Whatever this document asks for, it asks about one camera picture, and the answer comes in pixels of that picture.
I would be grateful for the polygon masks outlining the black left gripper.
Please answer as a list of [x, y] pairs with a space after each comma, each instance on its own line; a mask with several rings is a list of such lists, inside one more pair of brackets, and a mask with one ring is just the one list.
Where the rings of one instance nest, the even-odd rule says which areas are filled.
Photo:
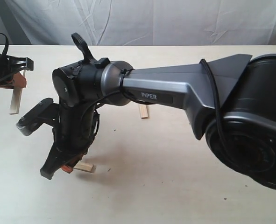
[[34, 70], [34, 61], [28, 57], [15, 57], [0, 54], [0, 87], [13, 89], [25, 88], [26, 78], [20, 73], [22, 70]]

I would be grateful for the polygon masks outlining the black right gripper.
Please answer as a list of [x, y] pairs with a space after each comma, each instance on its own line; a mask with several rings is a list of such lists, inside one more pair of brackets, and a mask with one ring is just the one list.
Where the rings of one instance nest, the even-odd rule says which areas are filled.
[[53, 128], [54, 142], [47, 159], [40, 169], [40, 175], [51, 180], [58, 170], [71, 173], [74, 167], [88, 153], [98, 133], [98, 117], [92, 116], [83, 122], [84, 128], [74, 128], [71, 119], [60, 117]]

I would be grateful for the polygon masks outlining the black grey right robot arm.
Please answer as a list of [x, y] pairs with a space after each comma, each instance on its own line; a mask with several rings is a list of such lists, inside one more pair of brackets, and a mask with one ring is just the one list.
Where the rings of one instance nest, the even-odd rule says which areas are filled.
[[97, 107], [131, 101], [185, 111], [196, 139], [232, 170], [276, 190], [276, 54], [134, 69], [125, 61], [81, 60], [57, 68], [54, 143], [40, 170], [51, 179], [86, 153]]

